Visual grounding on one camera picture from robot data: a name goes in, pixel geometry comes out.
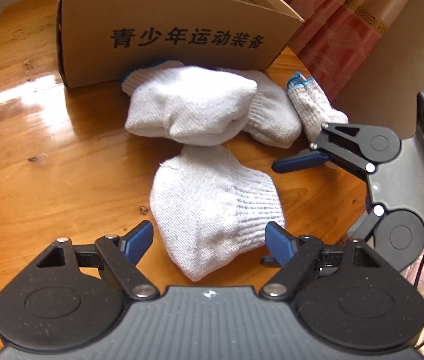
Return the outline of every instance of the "red curtain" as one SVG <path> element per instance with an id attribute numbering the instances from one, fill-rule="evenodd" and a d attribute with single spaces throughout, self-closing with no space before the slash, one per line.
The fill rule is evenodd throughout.
<path id="1" fill-rule="evenodd" d="M 293 0 L 305 20 L 289 42 L 332 101 L 408 0 Z"/>

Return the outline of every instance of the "gray gripper base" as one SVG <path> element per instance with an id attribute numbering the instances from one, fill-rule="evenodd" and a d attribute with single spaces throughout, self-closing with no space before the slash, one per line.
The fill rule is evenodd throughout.
<path id="1" fill-rule="evenodd" d="M 347 235 L 349 237 L 352 237 L 354 233 L 357 231 L 357 229 L 362 225 L 362 223 L 365 222 L 367 219 L 367 216 L 369 216 L 369 213 L 367 211 L 364 211 L 359 218 L 354 222 L 352 226 L 347 230 Z"/>
<path id="2" fill-rule="evenodd" d="M 95 343 L 62 354 L 6 347 L 0 360 L 370 360 L 339 352 L 309 334 L 282 302 L 259 299 L 251 287 L 170 287 L 131 306 Z M 412 348 L 377 360 L 422 360 Z"/>
<path id="3" fill-rule="evenodd" d="M 410 210 L 424 221 L 424 135 L 419 126 L 412 138 L 402 141 L 395 160 L 379 164 L 369 175 L 368 184 L 372 204 Z"/>

